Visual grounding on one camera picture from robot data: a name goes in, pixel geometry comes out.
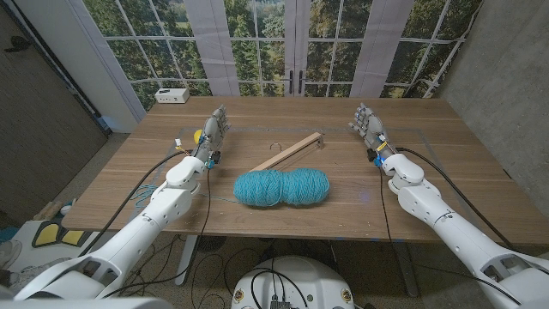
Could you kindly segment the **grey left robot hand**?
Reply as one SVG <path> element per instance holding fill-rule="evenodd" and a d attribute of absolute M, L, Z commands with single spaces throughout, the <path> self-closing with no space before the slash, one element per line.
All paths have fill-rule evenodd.
<path fill-rule="evenodd" d="M 220 151 L 229 127 L 230 125 L 227 123 L 226 117 L 226 107 L 221 105 L 206 120 L 202 128 L 202 134 L 199 137 L 199 143 L 191 155 L 206 162 L 213 152 Z"/>

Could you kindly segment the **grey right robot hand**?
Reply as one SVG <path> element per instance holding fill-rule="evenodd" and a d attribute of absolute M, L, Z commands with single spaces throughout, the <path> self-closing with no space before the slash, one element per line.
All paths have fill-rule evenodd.
<path fill-rule="evenodd" d="M 363 139 L 369 161 L 380 160 L 383 162 L 397 153 L 391 145 L 381 119 L 364 103 L 359 105 L 354 113 L 353 122 L 349 122 L 348 125 Z"/>

